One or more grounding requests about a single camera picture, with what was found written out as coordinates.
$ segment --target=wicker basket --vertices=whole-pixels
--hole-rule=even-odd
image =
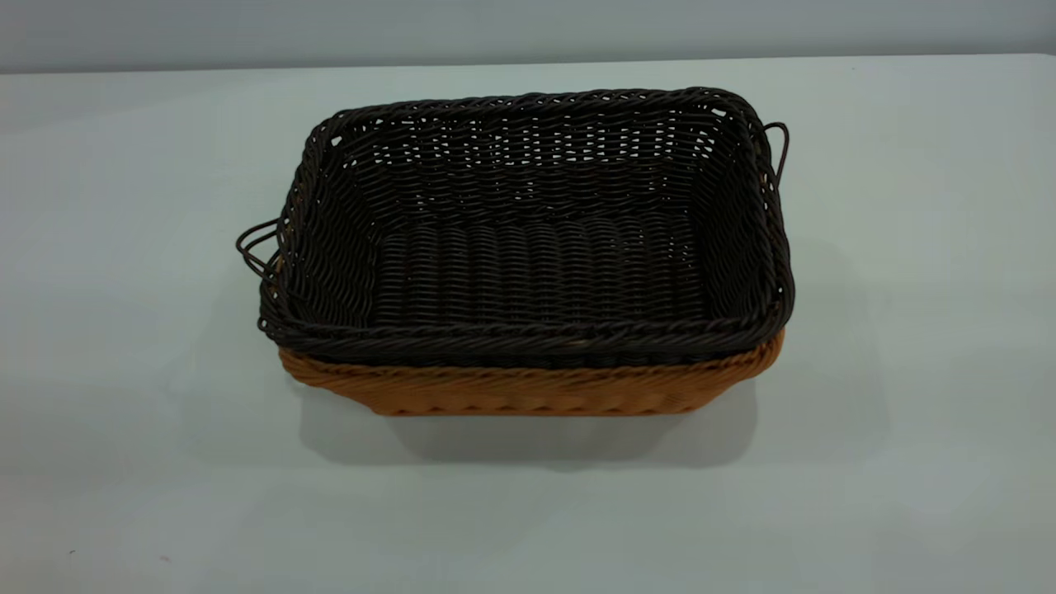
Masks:
[[[524,412],[510,394],[529,384],[583,395],[619,375],[630,394],[652,367],[758,369],[746,357],[776,356],[794,298],[769,127],[702,88],[339,112],[305,144],[280,218],[239,238],[260,327],[295,376],[386,413]],[[251,254],[270,238],[272,256]],[[437,391],[466,373],[507,400]],[[425,385],[418,405],[393,394]]]

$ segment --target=basket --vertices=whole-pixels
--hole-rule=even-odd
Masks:
[[[584,394],[624,368],[758,369],[746,361],[776,356],[794,299],[772,126],[787,150],[784,125],[704,88],[339,112],[305,143],[281,216],[239,238],[262,278],[259,326],[295,376],[363,393],[378,373],[431,393],[487,376],[510,398],[511,377]],[[252,254],[271,238],[270,257]],[[436,394],[367,404],[528,410]],[[670,408],[655,404],[631,409]]]

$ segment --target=gray wall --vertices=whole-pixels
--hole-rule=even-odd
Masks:
[[[1056,51],[1056,0],[0,0],[0,71]]]

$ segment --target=basket rim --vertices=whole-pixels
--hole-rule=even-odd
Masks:
[[[749,141],[756,144],[755,170],[760,175],[760,186],[770,180],[769,188],[760,192],[772,207],[767,210],[762,236],[767,239],[771,258],[767,275],[770,286],[775,287],[769,302],[760,303],[747,316],[677,321],[609,321],[578,323],[455,323],[442,326],[371,326],[354,327],[310,322],[294,315],[288,308],[271,310],[272,322],[264,319],[263,309],[272,299],[272,293],[288,291],[288,275],[281,270],[282,257],[289,249],[287,227],[283,222],[288,216],[294,189],[287,194],[282,216],[276,223],[279,249],[268,260],[272,272],[263,275],[260,284],[262,316],[259,327],[281,347],[296,352],[328,356],[326,350],[340,350],[342,355],[370,356],[378,354],[432,355],[432,354],[584,354],[608,352],[674,352],[682,353],[706,348],[709,352],[749,350],[772,339],[791,316],[794,302],[794,281],[788,261],[788,239],[784,230],[779,191],[770,162],[769,141],[754,109],[739,95],[721,89],[690,87],[676,91],[623,89],[595,90],[571,93],[528,93],[525,95],[495,95],[455,100],[413,100],[382,104],[337,112],[320,124],[305,144],[298,179],[305,184],[320,183],[308,164],[317,161],[321,147],[329,147],[328,138],[342,134],[345,126],[355,126],[361,119],[372,119],[383,111],[389,117],[409,114],[447,114],[466,116],[495,112],[521,111],[527,106],[562,112],[589,110],[597,113],[599,105],[620,108],[624,100],[634,100],[641,110],[684,107],[706,101],[709,109],[721,109],[730,118],[739,118],[749,133]],[[464,342],[474,339],[474,347]],[[318,342],[326,340],[328,349]]]

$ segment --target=woven bottom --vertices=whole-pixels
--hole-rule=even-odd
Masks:
[[[625,416],[690,412],[777,359],[785,331],[754,351],[683,366],[615,369],[367,367],[280,349],[296,379],[384,415]]]

